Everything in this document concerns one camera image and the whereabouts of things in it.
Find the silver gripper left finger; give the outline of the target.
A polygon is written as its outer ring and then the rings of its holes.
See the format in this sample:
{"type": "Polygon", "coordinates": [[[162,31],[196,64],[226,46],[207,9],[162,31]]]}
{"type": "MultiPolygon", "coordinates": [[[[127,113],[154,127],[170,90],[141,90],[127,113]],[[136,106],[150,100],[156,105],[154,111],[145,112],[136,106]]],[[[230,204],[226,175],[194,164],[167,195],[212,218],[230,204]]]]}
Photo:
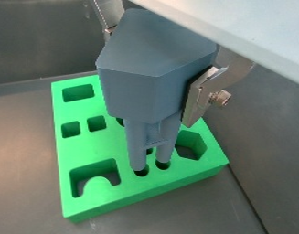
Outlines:
{"type": "Polygon", "coordinates": [[[89,2],[101,24],[104,40],[108,40],[124,13],[121,0],[89,0],[89,2]]]}

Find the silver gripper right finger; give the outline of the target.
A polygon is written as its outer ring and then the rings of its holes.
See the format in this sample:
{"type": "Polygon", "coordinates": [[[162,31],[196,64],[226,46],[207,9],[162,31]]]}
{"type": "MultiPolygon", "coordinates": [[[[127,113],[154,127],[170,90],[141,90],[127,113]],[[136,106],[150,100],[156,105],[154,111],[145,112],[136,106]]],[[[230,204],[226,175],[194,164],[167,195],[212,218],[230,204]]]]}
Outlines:
{"type": "Polygon", "coordinates": [[[250,73],[255,63],[230,49],[220,47],[215,65],[202,74],[190,87],[182,114],[182,123],[191,127],[211,105],[223,107],[231,99],[224,90],[250,73]]]}

